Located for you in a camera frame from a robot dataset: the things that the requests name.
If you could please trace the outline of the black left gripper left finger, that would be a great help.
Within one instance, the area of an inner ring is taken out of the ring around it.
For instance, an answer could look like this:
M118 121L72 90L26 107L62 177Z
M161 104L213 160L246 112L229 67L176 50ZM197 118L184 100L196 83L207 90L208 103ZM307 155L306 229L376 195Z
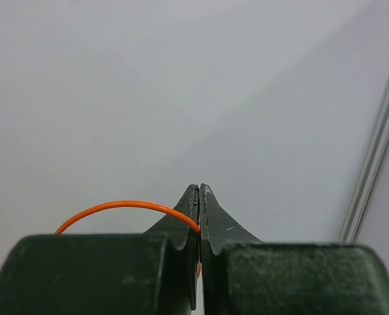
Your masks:
M158 310L194 310L197 294L199 236L186 223L170 215L145 231L167 237L158 293Z

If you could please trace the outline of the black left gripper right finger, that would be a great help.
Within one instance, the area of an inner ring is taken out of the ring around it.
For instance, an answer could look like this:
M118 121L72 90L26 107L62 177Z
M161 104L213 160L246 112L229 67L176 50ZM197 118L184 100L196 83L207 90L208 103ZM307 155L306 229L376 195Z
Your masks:
M233 244L260 244L262 240L244 229L220 206L208 184L202 184L199 189L199 223L203 311L205 314L230 314L226 248Z

